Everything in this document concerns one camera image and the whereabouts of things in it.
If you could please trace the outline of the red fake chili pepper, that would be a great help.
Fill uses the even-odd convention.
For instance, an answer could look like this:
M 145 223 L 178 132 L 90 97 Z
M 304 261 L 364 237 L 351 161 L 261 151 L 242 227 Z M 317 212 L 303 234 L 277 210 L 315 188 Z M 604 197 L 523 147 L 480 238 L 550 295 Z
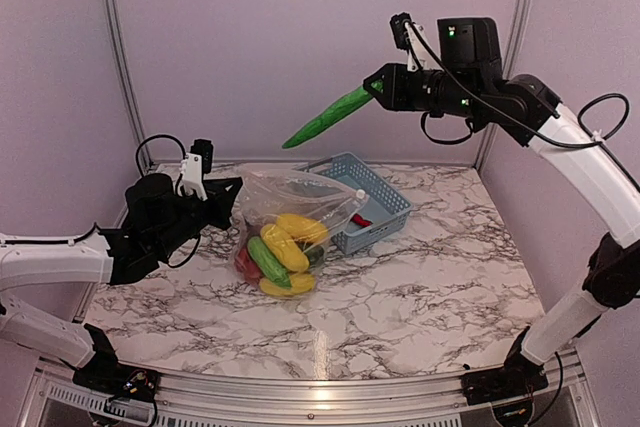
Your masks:
M 361 215 L 359 214 L 355 214 L 350 221 L 352 223 L 354 223 L 355 225 L 359 226 L 360 228 L 367 228 L 369 226 L 371 226 L 373 224 L 372 221 L 367 220 L 365 218 L 363 218 Z

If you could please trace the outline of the clear zip top bag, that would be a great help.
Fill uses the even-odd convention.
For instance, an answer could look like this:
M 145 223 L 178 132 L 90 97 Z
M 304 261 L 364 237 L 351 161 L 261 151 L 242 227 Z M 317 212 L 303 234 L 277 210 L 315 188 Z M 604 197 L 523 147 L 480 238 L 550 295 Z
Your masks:
M 360 214 L 368 193 L 301 170 L 246 167 L 241 177 L 237 274 L 272 297 L 312 291 L 328 244 Z

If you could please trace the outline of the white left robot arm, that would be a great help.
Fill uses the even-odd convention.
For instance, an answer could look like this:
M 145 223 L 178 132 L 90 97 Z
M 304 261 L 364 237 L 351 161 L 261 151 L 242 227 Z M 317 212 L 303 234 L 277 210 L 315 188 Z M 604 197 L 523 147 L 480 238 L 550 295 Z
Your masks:
M 176 192 L 162 173 L 139 179 L 125 193 L 128 212 L 114 229 L 92 227 L 76 238 L 1 238 L 1 337 L 61 360 L 74 382 L 103 393 L 154 393 L 157 376 L 121 363 L 103 330 L 74 324 L 36 308 L 13 290 L 56 283 L 134 284 L 167 265 L 207 227 L 227 230 L 243 181 L 204 180 L 195 193 Z

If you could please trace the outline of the green fake cucumber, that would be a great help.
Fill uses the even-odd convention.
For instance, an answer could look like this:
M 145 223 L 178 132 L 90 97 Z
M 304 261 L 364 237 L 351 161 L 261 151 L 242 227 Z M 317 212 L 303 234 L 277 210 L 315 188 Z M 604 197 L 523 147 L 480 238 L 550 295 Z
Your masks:
M 298 147 L 324 133 L 335 124 L 352 115 L 373 99 L 363 87 L 358 87 L 329 105 L 324 111 L 308 121 L 281 146 L 282 149 Z

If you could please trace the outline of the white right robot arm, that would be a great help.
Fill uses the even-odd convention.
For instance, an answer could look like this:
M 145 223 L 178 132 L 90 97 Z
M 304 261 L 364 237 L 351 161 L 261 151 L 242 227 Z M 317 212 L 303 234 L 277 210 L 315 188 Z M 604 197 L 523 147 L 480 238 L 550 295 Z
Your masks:
M 510 54 L 487 17 L 425 21 L 417 44 L 427 65 L 400 104 L 373 98 L 368 111 L 406 120 L 411 136 L 446 150 L 494 133 L 473 166 L 522 256 L 548 335 L 573 346 L 605 417 L 639 380 L 639 300 L 587 318 L 566 308 L 610 229 L 591 184 L 619 206 L 621 238 L 639 237 L 639 17 L 601 5 L 535 14 Z

